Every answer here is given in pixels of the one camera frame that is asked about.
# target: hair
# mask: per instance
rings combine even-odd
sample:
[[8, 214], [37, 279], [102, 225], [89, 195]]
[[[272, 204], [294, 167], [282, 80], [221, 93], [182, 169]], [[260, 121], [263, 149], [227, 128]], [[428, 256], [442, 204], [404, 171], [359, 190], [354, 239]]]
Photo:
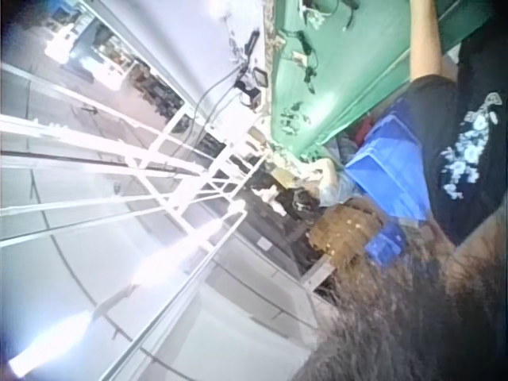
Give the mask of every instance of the hair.
[[338, 279], [339, 314], [292, 380], [507, 380], [506, 214], [497, 226], [489, 260], [469, 261], [454, 291], [441, 262], [418, 256], [389, 274], [370, 266], [367, 294]]

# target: person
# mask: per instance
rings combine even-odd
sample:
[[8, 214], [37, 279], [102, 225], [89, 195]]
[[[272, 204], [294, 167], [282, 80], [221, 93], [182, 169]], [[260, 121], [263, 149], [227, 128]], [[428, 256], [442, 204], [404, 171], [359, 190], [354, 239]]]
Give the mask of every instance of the person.
[[501, 17], [463, 41], [457, 83], [442, 75], [434, 4], [411, 0], [408, 100], [432, 216], [461, 244], [506, 192], [508, 33]]
[[410, 7], [414, 133], [453, 251], [410, 256], [402, 280], [371, 267], [374, 298], [337, 282], [337, 319], [293, 381], [508, 379], [506, 14], [463, 41], [454, 83], [441, 74], [433, 0]]

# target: fluorescent light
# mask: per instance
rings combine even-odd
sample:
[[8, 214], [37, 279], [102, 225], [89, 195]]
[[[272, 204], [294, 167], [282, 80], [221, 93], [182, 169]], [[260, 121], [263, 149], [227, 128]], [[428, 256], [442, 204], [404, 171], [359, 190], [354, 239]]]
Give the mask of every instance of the fluorescent light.
[[178, 269], [183, 260], [202, 242], [217, 233], [221, 227], [222, 220], [212, 220], [170, 248], [152, 254], [142, 262], [131, 283], [147, 287], [164, 283]]
[[21, 378], [33, 369], [62, 356], [81, 341], [91, 320], [92, 313], [85, 311], [61, 321], [9, 361], [10, 368]]

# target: cable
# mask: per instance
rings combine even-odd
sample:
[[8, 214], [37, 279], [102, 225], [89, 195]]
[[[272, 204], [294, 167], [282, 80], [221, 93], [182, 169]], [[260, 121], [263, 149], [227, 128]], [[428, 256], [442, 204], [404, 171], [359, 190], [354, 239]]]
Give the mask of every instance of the cable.
[[[193, 148], [196, 148], [199, 144], [199, 141], [201, 140], [202, 138], [202, 135], [203, 133], [206, 133], [206, 126], [208, 125], [208, 123], [210, 122], [210, 119], [212, 118], [212, 116], [214, 115], [215, 113], [215, 110], [219, 107], [219, 105], [221, 104], [221, 102], [224, 100], [225, 97], [228, 96], [228, 94], [231, 92], [232, 89], [234, 89], [235, 86], [232, 85], [222, 96], [221, 98], [217, 101], [217, 103], [215, 103], [215, 106], [213, 107], [212, 111], [210, 112], [210, 114], [208, 115], [208, 118], [205, 120], [205, 124], [203, 125], [203, 128], [202, 130], [199, 132], [199, 135], [198, 135], [198, 139], [196, 139], [194, 145], [192, 146]], [[215, 119], [218, 118], [218, 116], [221, 114], [222, 111], [224, 111], [225, 109], [227, 109], [227, 106], [222, 108], [218, 113], [217, 115], [215, 116]], [[185, 156], [185, 160], [187, 160], [189, 158], [189, 155], [192, 151], [189, 151], [187, 153], [187, 155]]]
[[[194, 130], [194, 126], [195, 126], [195, 123], [196, 123], [196, 117], [198, 116], [198, 111], [199, 111], [199, 105], [201, 105], [201, 102], [203, 102], [203, 100], [206, 98], [206, 96], [217, 86], [219, 86], [221, 83], [223, 83], [224, 81], [226, 81], [228, 78], [230, 78], [233, 74], [235, 74], [237, 71], [239, 71], [241, 68], [242, 68], [243, 65], [240, 65], [240, 66], [237, 66], [233, 69], [233, 71], [231, 71], [229, 74], [227, 74], [227, 76], [225, 76], [223, 79], [219, 80], [218, 82], [214, 83], [207, 91], [205, 91], [205, 93], [201, 96], [201, 98], [198, 100], [198, 104], [196, 105], [195, 109], [194, 109], [194, 116], [192, 117], [192, 123], [190, 124], [190, 128], [189, 128], [189, 133], [187, 134], [187, 137], [183, 140], [183, 143], [186, 144], [189, 139], [191, 138], [192, 136], [192, 131]], [[179, 145], [176, 150], [170, 155], [170, 156], [175, 156], [179, 151], [180, 149], [182, 149], [182, 145]]]

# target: white wall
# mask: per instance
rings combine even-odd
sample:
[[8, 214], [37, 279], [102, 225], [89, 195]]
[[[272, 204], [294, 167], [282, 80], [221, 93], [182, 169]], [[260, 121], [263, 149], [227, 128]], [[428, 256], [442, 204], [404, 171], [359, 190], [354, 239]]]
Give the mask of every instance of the white wall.
[[[227, 28], [210, 12], [210, 1], [84, 0], [113, 30], [127, 26], [128, 30], [116, 31], [141, 55], [142, 51], [146, 51], [152, 58], [150, 63], [160, 70], [160, 74], [172, 77], [176, 87], [185, 91], [194, 102], [235, 67], [230, 62], [232, 54]], [[243, 46], [254, 29], [260, 30], [252, 66], [264, 68], [262, 2], [223, 2], [230, 4], [232, 16], [229, 24], [238, 44]], [[207, 113], [233, 84], [234, 76], [210, 93], [203, 103]], [[222, 105], [237, 94], [237, 90], [231, 91]], [[217, 124], [228, 138], [234, 140], [236, 135], [246, 132], [256, 119], [257, 115], [236, 99], [221, 114]]]

